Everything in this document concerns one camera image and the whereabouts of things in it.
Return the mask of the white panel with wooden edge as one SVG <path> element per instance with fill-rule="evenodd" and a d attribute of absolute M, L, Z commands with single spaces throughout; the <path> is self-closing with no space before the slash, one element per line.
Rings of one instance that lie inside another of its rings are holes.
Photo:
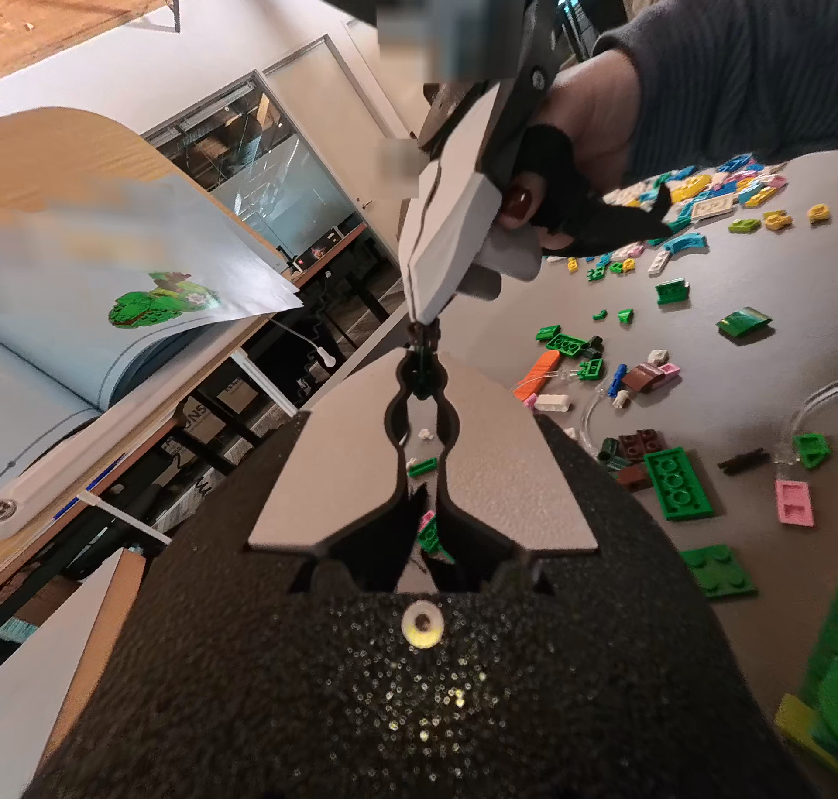
<path fill-rule="evenodd" d="M 20 797 L 99 684 L 147 567 L 120 549 L 1 668 L 1 797 Z"/>

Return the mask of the dark green lego stem piece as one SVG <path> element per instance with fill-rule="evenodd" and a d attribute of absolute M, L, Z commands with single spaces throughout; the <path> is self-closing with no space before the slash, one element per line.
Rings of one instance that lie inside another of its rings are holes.
<path fill-rule="evenodd" d="M 408 386 L 418 400 L 434 397 L 441 385 L 437 348 L 441 329 L 438 319 L 428 324 L 411 322 L 407 336 L 412 356 L 407 369 Z"/>

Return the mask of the clear plastic tube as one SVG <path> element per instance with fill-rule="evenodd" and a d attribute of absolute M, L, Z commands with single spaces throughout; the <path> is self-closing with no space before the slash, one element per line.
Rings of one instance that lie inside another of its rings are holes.
<path fill-rule="evenodd" d="M 833 380 L 816 389 L 785 419 L 780 431 L 780 439 L 772 453 L 773 464 L 782 471 L 780 478 L 786 475 L 784 468 L 791 468 L 800 461 L 800 455 L 794 447 L 793 438 L 797 435 L 802 423 L 814 411 L 836 400 L 836 397 L 837 380 Z"/>
<path fill-rule="evenodd" d="M 549 387 L 525 396 L 524 405 L 543 413 L 576 413 L 578 424 L 568 435 L 573 438 L 592 458 L 601 453 L 600 443 L 595 443 L 591 432 L 592 413 L 602 403 L 622 408 L 629 401 L 629 392 L 623 390 L 623 377 L 628 369 L 620 364 L 613 376 L 605 377 L 596 387 L 588 388 L 588 382 L 579 372 L 549 373 L 538 380 L 560 381 L 556 388 Z"/>

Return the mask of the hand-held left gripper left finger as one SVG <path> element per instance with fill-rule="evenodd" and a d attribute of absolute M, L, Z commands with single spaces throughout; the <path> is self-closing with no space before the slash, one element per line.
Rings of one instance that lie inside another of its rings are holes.
<path fill-rule="evenodd" d="M 412 553 L 405 458 L 410 352 L 396 347 L 314 404 L 247 540 L 259 553 L 336 560 L 393 592 Z"/>

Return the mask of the glass partition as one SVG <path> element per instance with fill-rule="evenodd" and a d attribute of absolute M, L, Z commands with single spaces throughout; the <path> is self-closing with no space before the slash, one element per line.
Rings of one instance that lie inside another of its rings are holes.
<path fill-rule="evenodd" d="M 294 258 L 331 227 L 344 236 L 360 223 L 255 72 L 144 138 L 277 249 L 292 270 L 298 271 Z"/>

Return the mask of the pile of colourful lego pieces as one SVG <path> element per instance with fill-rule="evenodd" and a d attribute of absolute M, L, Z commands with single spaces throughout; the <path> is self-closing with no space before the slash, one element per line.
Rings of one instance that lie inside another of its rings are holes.
<path fill-rule="evenodd" d="M 728 226 L 732 234 L 755 233 L 761 228 L 775 232 L 791 228 L 793 218 L 786 211 L 765 209 L 788 186 L 787 165 L 787 162 L 764 165 L 745 154 L 717 168 L 699 172 L 697 166 L 689 165 L 610 192 L 605 197 L 607 204 L 649 212 L 658 194 L 666 189 L 671 205 L 665 226 L 672 235 L 630 243 L 597 258 L 585 259 L 590 265 L 587 281 L 602 281 L 608 274 L 624 276 L 633 272 L 646 250 L 655 253 L 647 275 L 658 277 L 677 254 L 706 248 L 706 236 L 699 228 L 717 218 L 733 218 Z"/>

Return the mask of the printed cardboard box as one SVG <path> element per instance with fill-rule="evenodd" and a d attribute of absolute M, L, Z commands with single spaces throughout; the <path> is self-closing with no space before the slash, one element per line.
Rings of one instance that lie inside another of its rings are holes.
<path fill-rule="evenodd" d="M 264 439 L 231 404 L 195 389 L 160 445 L 172 463 L 155 481 L 160 494 L 149 513 L 152 526 L 171 534 Z"/>

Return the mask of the green plastic bin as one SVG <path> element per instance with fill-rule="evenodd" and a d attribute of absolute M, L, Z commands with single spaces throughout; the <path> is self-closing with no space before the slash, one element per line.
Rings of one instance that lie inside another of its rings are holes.
<path fill-rule="evenodd" d="M 837 756 L 837 595 L 834 594 L 812 647 L 801 689 L 814 711 L 815 742 Z"/>

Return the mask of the person's right forearm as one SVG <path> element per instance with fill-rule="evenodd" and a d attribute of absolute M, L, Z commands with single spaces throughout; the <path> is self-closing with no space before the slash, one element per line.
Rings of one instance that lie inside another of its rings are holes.
<path fill-rule="evenodd" d="M 625 182 L 837 145 L 837 0 L 661 0 L 598 39 L 639 82 Z"/>

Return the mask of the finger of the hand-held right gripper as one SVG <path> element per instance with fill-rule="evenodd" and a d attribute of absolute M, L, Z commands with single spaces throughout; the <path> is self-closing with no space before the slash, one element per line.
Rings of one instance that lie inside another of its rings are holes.
<path fill-rule="evenodd" d="M 439 179 L 426 209 L 424 229 L 411 261 L 418 322 L 428 324 L 458 294 L 491 302 L 502 279 L 478 262 L 501 203 L 504 181 L 481 162 L 490 147 L 513 79 L 462 84 L 462 100 L 446 127 Z"/>
<path fill-rule="evenodd" d="M 411 273 L 411 261 L 422 236 L 426 209 L 438 185 L 439 157 L 450 132 L 446 127 L 462 100 L 462 83 L 428 83 L 424 86 L 424 90 L 431 107 L 416 143 L 419 158 L 422 160 L 422 170 L 418 176 L 416 196 L 410 201 L 405 201 L 402 209 L 403 219 L 399 236 L 402 286 L 411 323 L 418 321 L 417 288 Z"/>

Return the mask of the lego instruction booklet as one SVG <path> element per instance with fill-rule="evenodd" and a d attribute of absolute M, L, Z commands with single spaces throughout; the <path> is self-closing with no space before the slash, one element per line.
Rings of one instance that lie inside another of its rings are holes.
<path fill-rule="evenodd" d="M 175 176 L 2 208 L 2 485 L 205 327 L 301 305 L 243 227 Z"/>

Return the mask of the person's right hand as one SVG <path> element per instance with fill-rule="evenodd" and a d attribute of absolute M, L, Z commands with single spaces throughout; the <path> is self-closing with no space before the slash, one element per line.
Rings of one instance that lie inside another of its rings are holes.
<path fill-rule="evenodd" d="M 634 64 L 623 51 L 611 49 L 559 72 L 529 128 L 562 132 L 581 176 L 594 192 L 607 194 L 626 171 L 639 106 Z"/>

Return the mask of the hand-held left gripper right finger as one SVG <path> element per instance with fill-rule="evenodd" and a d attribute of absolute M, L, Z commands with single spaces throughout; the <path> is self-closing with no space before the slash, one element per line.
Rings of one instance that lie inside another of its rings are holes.
<path fill-rule="evenodd" d="M 454 560 L 440 584 L 479 591 L 498 568 L 588 555 L 598 542 L 528 408 L 448 353 L 438 362 L 436 493 L 440 543 Z"/>

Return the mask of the white door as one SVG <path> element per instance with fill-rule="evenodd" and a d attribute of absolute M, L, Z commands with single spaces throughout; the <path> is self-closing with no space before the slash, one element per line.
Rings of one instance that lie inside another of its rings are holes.
<path fill-rule="evenodd" d="M 385 131 L 328 37 L 264 72 L 268 88 L 368 224 L 393 243 L 401 201 L 381 182 L 376 159 Z"/>

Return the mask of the scattered green brown lego pieces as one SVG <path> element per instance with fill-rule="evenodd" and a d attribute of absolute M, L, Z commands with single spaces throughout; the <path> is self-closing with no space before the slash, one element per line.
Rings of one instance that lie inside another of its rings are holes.
<path fill-rule="evenodd" d="M 615 396 L 635 407 L 643 428 L 625 436 L 606 436 L 596 446 L 596 470 L 621 491 L 655 493 L 661 518 L 674 525 L 732 515 L 727 530 L 746 543 L 749 564 L 759 578 L 770 578 L 769 600 L 802 603 L 808 590 L 836 597 L 836 390 L 817 392 L 836 378 L 836 322 L 824 325 L 811 314 L 785 315 L 780 329 L 757 310 L 744 308 L 737 321 L 761 322 L 742 336 L 709 315 L 689 310 L 690 301 L 642 307 L 649 333 L 630 335 L 632 350 L 606 345 L 606 359 L 623 364 L 640 346 L 665 342 L 676 361 L 650 360 L 628 368 Z M 793 435 L 780 441 L 779 464 L 768 448 L 751 448 L 773 437 L 781 417 L 804 394 L 833 395 L 827 408 L 827 437 Z M 827 471 L 815 476 L 816 506 L 803 458 Z"/>

